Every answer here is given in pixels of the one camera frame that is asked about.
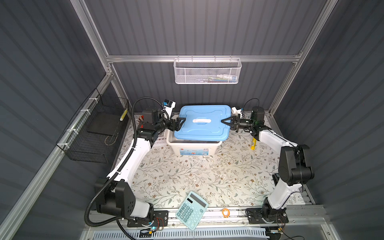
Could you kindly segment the teal desk calculator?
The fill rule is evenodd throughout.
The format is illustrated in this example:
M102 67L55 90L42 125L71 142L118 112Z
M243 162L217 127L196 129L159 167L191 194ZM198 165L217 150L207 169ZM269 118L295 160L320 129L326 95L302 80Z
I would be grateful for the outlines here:
M190 191L176 212L176 218L188 229L195 230L209 204L197 193Z

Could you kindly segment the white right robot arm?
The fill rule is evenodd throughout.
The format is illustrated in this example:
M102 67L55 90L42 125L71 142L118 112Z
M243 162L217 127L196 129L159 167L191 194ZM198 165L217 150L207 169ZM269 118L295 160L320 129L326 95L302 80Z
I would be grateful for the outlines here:
M257 141L268 145L280 154L277 180L273 192L265 198L261 210L250 214L250 219L261 219L265 223L286 223L286 207L292 194L299 193L304 185L314 178L311 164L310 148L299 145L280 136L272 128L265 125L265 111L262 107L253 107L250 118L242 114L222 119L221 123L238 132L244 130Z

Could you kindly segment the beige plastic storage bin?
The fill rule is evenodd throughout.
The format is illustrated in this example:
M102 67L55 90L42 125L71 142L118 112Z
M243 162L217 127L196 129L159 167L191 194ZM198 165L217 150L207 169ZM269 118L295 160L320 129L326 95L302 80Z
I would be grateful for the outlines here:
M165 131L167 145L171 147L176 156L213 156L218 148L222 145L222 141L192 141L179 140L174 136L174 132Z

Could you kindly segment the yellow capped tube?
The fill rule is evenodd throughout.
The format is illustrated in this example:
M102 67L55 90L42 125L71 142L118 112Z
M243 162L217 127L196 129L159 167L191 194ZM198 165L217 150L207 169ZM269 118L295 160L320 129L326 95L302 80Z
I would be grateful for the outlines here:
M257 140L255 138L253 138L252 144L251 144L251 150L252 151L254 151L256 149L256 145L257 145Z

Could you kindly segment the blue plastic bin lid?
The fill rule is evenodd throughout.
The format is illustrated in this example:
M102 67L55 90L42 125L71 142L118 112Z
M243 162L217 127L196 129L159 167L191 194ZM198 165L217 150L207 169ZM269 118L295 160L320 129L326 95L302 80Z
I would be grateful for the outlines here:
M228 139L230 127L222 120L230 118L232 110L227 105L183 106L179 117L185 122L174 136L179 140L222 142Z

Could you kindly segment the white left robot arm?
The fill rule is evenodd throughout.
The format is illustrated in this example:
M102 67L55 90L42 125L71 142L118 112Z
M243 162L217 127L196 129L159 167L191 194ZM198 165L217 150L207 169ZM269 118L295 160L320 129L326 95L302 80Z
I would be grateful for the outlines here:
M179 131L185 118L172 118L176 103L155 101L160 107L144 111L141 123L130 112L133 126L133 140L120 162L107 175L96 182L95 193L88 204L84 221L89 227L101 227L120 219L136 219L144 224L154 220L153 204L139 200L131 184L143 158L152 149L159 135L165 130Z

